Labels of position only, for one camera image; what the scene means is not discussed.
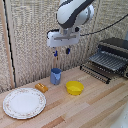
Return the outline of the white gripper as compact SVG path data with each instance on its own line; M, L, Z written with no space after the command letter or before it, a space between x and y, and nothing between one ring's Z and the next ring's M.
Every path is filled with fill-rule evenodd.
M63 35L60 33L58 29L51 30L47 33L47 46L48 47L60 47L66 45L73 45L79 42L80 33L74 32L71 33L69 36ZM71 49L66 49L66 55L70 54ZM58 56L58 51L55 50L54 57Z

